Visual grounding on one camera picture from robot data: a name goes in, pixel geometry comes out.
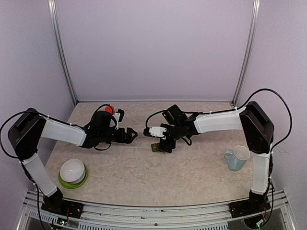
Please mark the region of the orange pill bottle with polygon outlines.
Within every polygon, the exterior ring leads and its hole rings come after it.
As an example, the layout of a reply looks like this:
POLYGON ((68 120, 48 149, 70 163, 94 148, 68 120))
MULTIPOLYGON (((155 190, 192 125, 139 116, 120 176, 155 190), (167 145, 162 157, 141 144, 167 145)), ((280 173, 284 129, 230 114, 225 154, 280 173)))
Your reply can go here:
POLYGON ((115 108, 113 106, 111 106, 111 105, 106 105, 105 111, 110 113, 110 114, 112 114, 112 115, 115 114, 115 108))

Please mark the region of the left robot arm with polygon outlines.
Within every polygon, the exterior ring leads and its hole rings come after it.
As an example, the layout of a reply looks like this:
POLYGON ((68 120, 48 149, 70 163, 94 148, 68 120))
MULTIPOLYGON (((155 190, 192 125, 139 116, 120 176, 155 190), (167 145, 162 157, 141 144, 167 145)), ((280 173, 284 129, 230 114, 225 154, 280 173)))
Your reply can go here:
POLYGON ((17 120, 8 129, 8 140, 17 159, 43 195, 49 197, 47 203, 57 213, 67 209, 67 202, 59 195, 61 191, 50 179, 45 165, 39 157, 40 143, 63 142, 83 149, 100 150, 101 143, 131 144, 138 133, 134 129, 119 127, 124 111, 114 113, 98 110, 89 122, 80 126, 60 121, 38 112, 34 108, 19 112, 13 117, 17 120))

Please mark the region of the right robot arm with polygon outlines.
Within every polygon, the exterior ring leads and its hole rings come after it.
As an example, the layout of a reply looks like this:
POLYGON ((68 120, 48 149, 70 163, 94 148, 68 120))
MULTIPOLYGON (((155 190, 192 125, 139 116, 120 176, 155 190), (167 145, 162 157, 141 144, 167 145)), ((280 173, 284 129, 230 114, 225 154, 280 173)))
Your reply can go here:
POLYGON ((187 116, 175 104, 163 111, 166 124, 150 127, 149 132, 160 138, 159 150, 171 152, 176 141, 194 135, 216 131, 239 130, 244 132, 249 151, 253 155, 251 194, 245 202, 248 212, 255 213, 264 205, 271 174, 271 153, 274 125, 256 102, 223 112, 192 113, 187 116))

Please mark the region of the white bowl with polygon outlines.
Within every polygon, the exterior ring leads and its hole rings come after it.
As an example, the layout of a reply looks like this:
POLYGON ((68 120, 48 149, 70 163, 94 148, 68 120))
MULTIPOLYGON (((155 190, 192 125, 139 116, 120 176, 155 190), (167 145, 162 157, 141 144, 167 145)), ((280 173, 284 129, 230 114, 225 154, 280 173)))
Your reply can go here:
POLYGON ((85 164, 79 159, 66 161, 59 171, 59 177, 68 184, 80 183, 86 175, 85 164))

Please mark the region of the light blue mug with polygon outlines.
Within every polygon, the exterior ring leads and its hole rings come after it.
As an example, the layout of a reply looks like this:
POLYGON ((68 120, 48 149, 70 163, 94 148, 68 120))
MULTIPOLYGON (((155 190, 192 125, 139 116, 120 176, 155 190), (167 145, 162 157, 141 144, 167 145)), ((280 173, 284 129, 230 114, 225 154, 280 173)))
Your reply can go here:
POLYGON ((224 153, 224 160, 228 169, 233 172, 241 170, 249 158, 250 151, 241 145, 235 146, 232 150, 227 150, 224 153))

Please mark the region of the green plate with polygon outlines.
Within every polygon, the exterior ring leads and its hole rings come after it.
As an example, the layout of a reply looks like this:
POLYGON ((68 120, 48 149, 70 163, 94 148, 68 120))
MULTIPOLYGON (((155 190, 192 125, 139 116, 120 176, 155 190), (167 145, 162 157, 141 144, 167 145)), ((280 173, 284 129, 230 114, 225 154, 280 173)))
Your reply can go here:
POLYGON ((72 183, 68 183, 68 182, 64 181, 61 178, 60 173, 59 173, 58 174, 58 180, 59 180, 60 185, 64 188, 66 188, 66 189, 76 189, 76 188, 82 186, 88 178, 88 169, 87 169, 86 166, 84 167, 84 170, 85 170, 84 177, 82 178, 82 180, 80 182, 78 182, 76 184, 72 184, 72 183))

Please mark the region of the aluminium front rail frame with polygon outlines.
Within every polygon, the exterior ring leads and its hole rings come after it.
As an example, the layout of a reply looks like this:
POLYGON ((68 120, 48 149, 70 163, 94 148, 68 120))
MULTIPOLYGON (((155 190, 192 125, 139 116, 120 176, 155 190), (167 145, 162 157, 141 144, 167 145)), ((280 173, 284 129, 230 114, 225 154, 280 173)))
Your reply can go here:
POLYGON ((18 230, 296 230, 297 224, 283 190, 270 190, 267 207, 238 211, 247 199, 187 206, 128 206, 65 198, 82 204, 67 215, 38 210, 43 196, 26 194, 18 230))

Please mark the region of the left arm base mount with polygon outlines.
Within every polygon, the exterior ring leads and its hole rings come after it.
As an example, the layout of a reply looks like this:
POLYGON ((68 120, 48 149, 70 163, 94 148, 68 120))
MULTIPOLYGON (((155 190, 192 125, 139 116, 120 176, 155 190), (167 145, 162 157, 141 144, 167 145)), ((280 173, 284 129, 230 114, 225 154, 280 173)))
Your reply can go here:
POLYGON ((83 204, 61 199, 60 197, 51 198, 44 196, 41 209, 50 213, 79 219, 83 211, 83 204))

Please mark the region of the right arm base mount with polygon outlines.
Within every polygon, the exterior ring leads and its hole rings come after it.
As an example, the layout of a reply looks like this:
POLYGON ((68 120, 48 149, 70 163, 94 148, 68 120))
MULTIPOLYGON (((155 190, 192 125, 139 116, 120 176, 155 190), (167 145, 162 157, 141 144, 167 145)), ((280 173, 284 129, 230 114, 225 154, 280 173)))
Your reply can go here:
POLYGON ((265 209, 271 208, 266 195, 258 195, 252 193, 248 199, 231 202, 229 209, 232 218, 248 216, 251 214, 263 212, 265 209))

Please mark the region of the left aluminium corner post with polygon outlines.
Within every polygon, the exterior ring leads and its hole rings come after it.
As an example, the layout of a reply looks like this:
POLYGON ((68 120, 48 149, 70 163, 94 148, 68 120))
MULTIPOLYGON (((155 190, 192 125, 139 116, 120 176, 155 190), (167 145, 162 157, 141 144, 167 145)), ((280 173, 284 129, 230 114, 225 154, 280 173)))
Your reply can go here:
POLYGON ((59 59, 61 63, 61 67, 64 73, 64 80, 66 82, 68 92, 72 101, 73 106, 75 107, 78 104, 78 99, 77 95, 72 83, 72 79, 70 76, 67 60, 65 57, 65 52, 64 52, 64 46, 62 43, 61 39, 61 33, 60 33, 60 26, 59 26, 59 20, 57 16, 57 7, 56 7, 56 1, 55 0, 48 0, 48 8, 49 8, 49 13, 50 13, 50 18, 53 26, 53 31, 55 35, 55 40, 56 40, 56 45, 57 45, 57 50, 59 54, 59 59))

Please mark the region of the aluminium corner post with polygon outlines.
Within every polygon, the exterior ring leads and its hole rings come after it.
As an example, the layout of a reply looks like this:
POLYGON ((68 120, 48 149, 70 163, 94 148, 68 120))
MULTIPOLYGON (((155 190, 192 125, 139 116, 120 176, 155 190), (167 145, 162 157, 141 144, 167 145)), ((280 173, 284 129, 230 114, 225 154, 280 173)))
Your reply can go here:
POLYGON ((257 28, 257 22, 258 22, 258 16, 259 16, 259 11, 260 11, 260 0, 254 0, 253 1, 253 8, 252 8, 252 14, 251 14, 251 20, 250 20, 250 25, 249 25, 249 31, 248 31, 248 39, 247 39, 247 44, 243 56, 243 62, 241 65, 240 73, 239 73, 239 78, 238 82, 236 85, 235 93, 232 99, 232 104, 234 106, 237 105, 240 94, 243 89, 244 81, 246 78, 246 72, 248 69, 248 64, 250 60, 250 55, 252 52, 252 47, 253 47, 253 40, 254 36, 256 33, 256 28, 257 28))
POLYGON ((59 26, 59 20, 57 16, 57 7, 56 7, 56 1, 55 0, 48 0, 48 8, 49 8, 49 13, 50 13, 50 18, 53 26, 53 31, 55 35, 55 40, 56 40, 56 45, 57 45, 57 50, 59 54, 59 59, 61 63, 61 67, 64 73, 64 80, 66 82, 68 92, 72 101, 73 106, 75 107, 78 104, 78 99, 77 95, 72 83, 72 79, 70 76, 67 60, 65 57, 65 52, 64 52, 64 46, 62 43, 61 39, 61 33, 60 33, 60 26, 59 26))

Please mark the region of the right aluminium corner post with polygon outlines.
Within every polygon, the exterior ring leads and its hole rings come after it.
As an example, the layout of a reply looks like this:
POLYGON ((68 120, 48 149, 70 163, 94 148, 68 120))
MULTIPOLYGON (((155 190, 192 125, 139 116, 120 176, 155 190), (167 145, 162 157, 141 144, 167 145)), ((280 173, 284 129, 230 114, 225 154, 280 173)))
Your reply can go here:
POLYGON ((246 72, 248 69, 248 64, 250 60, 250 55, 252 52, 252 47, 253 47, 253 40, 254 36, 256 33, 256 28, 257 28, 257 22, 258 22, 258 16, 259 16, 259 11, 260 11, 260 0, 254 0, 253 1, 253 8, 252 8, 252 14, 251 14, 251 20, 250 20, 250 25, 249 25, 249 31, 248 31, 248 39, 247 39, 247 44, 243 56, 243 62, 241 65, 240 73, 239 73, 239 78, 238 82, 236 85, 235 93, 232 99, 232 104, 234 106, 237 105, 240 94, 243 89, 244 81, 246 78, 246 72))

